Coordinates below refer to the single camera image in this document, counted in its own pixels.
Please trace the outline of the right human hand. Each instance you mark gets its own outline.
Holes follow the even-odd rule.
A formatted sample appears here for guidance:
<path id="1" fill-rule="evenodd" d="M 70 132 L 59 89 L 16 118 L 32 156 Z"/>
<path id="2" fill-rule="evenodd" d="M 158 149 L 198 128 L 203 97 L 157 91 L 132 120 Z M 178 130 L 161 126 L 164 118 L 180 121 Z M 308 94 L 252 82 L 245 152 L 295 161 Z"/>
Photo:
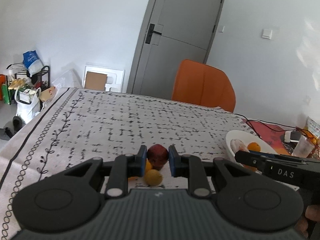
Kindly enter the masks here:
<path id="1" fill-rule="evenodd" d="M 307 232 L 310 222 L 319 222 L 320 221 L 320 207 L 319 205 L 309 205 L 306 208 L 305 215 L 302 216 L 297 224 L 295 229 L 300 232 L 305 238 L 309 236 Z"/>

